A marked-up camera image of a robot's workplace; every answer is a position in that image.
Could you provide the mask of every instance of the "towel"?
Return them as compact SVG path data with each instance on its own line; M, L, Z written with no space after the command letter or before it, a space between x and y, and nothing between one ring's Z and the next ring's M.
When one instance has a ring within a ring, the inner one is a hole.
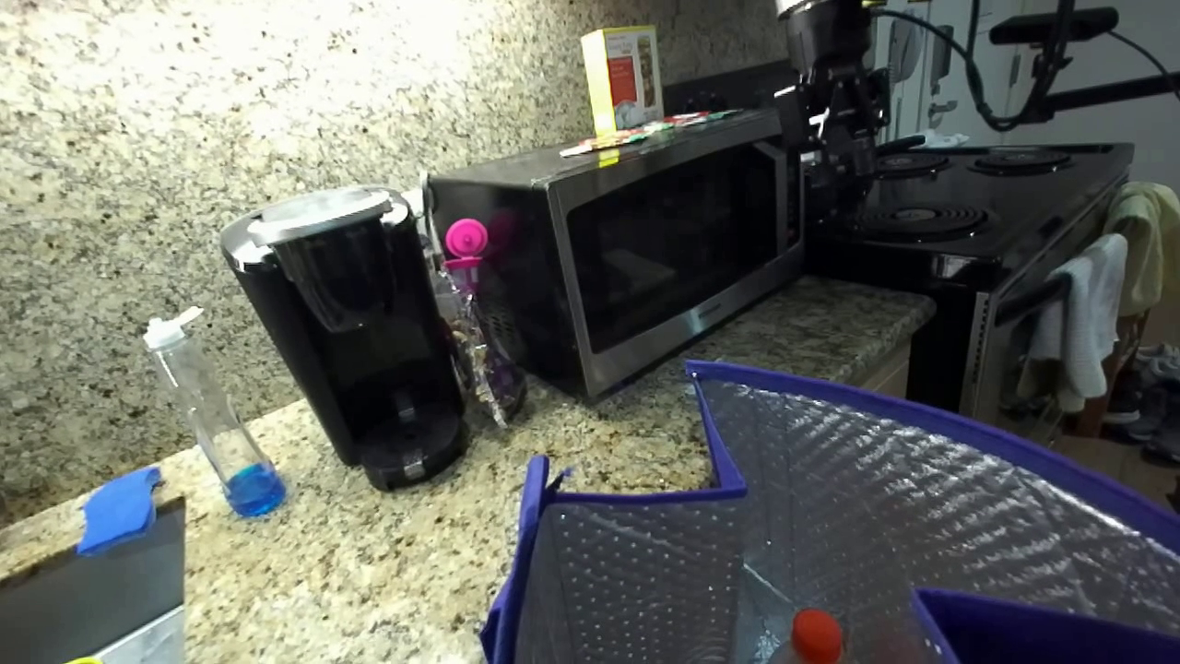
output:
M1061 361L1057 404L1065 414L1105 393L1103 361L1116 340L1125 267L1128 241L1111 231L1051 273L1068 278L1068 295L1040 311L1029 359Z
M1147 179L1125 183L1105 230L1128 241L1125 317L1180 295L1180 198L1173 187Z

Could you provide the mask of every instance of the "kitchen counter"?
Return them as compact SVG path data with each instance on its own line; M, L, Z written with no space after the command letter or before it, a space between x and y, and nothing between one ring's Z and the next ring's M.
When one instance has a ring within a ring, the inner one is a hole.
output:
M173 455L159 462L159 500L184 496L188 660L476 660L530 455L577 468L577 489L703 488L681 359L864 385L931 317L921 295L804 278L597 404L530 385L527 421L478 426L455 468L400 495L343 468L306 401L291 401L250 424L291 488L263 525L230 514L194 451ZM82 500L3 527L0 578L69 553Z

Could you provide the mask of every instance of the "microwave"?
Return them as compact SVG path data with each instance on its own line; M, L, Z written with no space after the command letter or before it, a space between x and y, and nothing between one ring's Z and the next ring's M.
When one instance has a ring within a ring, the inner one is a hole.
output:
M478 222L478 307L505 354L601 397L788 285L804 267L801 157L776 109L622 152L530 152L427 177L438 241Z

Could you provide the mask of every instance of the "orange object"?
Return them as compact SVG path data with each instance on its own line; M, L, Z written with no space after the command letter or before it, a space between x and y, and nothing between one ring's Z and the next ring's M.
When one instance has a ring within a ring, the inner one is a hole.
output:
M822 610L801 610L788 623L788 646L801 664L836 664L843 648L843 626Z

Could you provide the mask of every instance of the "coffee maker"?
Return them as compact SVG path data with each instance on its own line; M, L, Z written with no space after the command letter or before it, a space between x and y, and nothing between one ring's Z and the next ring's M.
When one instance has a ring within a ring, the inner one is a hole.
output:
M230 226L220 251L343 463L390 489L468 445L450 332L403 196L282 198Z

